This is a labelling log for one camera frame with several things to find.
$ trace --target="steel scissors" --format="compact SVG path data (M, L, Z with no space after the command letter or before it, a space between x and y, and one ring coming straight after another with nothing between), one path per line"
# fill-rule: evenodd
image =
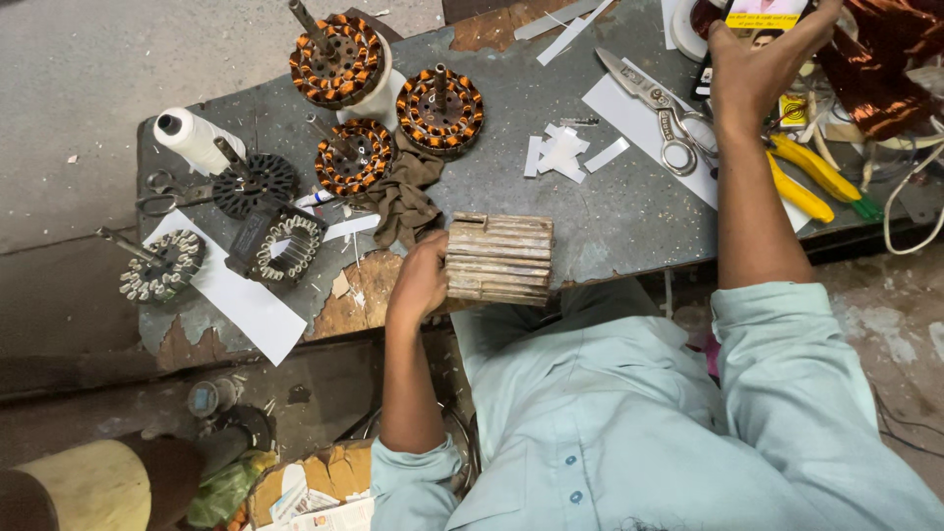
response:
M698 111L686 112L670 94L664 92L658 85L646 79L645 76L636 72L628 64L603 48L597 48L597 55L616 82L619 83L619 86L623 87L630 96L641 99L658 115L659 129L662 130L662 138L665 140L662 145L662 162L669 171L679 177L691 175L699 163L696 149L706 157L717 158L717 151L702 144L689 132L684 123L685 120L689 119L698 120L711 128L714 125L711 118ZM682 131L681 135L675 133L673 125ZM671 147L680 147L684 150L685 164L675 166L668 161L666 151Z
M176 208L198 205L213 199L212 184L185 186L164 169L159 169L147 176L144 180L144 186L154 192L154 195L138 199L134 202L134 207L141 214L149 217L161 217L171 213ZM156 207L148 208L146 206L154 202L158 203Z

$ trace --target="gray work table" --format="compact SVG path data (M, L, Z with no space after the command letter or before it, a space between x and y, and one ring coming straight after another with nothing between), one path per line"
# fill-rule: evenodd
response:
M659 2L624 1L585 29L548 66L541 66L535 58L554 37L518 41L504 52L488 48L458 52L449 49L453 29L446 27L393 43L394 68L406 77L444 62L469 76L484 100L485 121L478 142L460 159L449 162L440 180L427 190L443 210L445 221L459 210L553 217L555 287L564 282L585 283L714 258L715 210L636 146L589 174L582 184L554 171L534 180L522 177L530 135L541 135L548 123L557 124L561 118L596 116L581 101L605 74L594 46L602 45L633 61L675 94L688 94L698 66L677 50L666 50L661 27ZM290 43L292 36L286 35L285 39ZM315 110L333 120L333 113L308 103L288 74L190 109L240 137L248 152L274 153L287 159L299 173L300 195L309 193L316 183L313 160L318 139L304 117ZM157 168L170 170L188 184L208 181L198 174L188 174L183 159L155 141L154 120L144 121L139 131L139 195L144 177ZM587 153L578 157L583 163L620 134L601 121L598 127L580 128L580 136L590 142ZM838 158L849 168L861 166L861 159L854 153ZM782 163L782 168L824 198L836 214L828 228L812 221L800 231L800 237L863 225L852 208L826 196L798 168L788 163ZM878 184L871 195L884 202L889 186ZM342 209L334 206L332 203L320 210L329 224L344 220ZM238 221L226 217L212 203L183 212L223 248L229 247L239 227ZM145 217L139 221L142 236L159 222ZM342 252L345 247L343 239L326 243L304 282L295 289L273 291L311 323L329 295L331 281L342 267L354 262L353 246ZM402 254L403 249L397 247L394 251ZM359 236L361 253L375 248L369 235ZM187 290L162 307L141 308L141 336L150 351L158 350L178 316L191 343L212 327L227 351L252 348L217 308L196 290Z

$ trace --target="man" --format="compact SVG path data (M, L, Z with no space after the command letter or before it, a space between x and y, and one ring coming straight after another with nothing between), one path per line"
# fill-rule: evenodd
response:
M879 439L760 139L840 5L822 0L757 52L711 28L720 389L632 280L565 290L564 318L544 328L521 306L454 314L483 463L459 504L419 335L446 296L437 233L411 250L387 312L375 531L944 529L944 506Z
M783 34L784 31L782 29L762 29L758 31L757 34L754 35L753 41L750 42L750 51L757 51L773 43Z

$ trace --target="light blue shirt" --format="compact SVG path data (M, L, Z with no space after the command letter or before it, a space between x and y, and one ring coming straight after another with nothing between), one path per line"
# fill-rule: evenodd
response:
M483 471L373 446L375 531L941 530L944 506L879 439L820 284L712 296L721 389L661 317L547 327L473 386Z

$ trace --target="phone screen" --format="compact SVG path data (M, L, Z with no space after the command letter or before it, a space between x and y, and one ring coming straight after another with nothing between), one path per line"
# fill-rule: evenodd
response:
M759 50L795 26L808 11L810 2L811 0L728 0L721 17L746 48ZM713 72L709 53L705 55L696 77L692 99L708 98Z

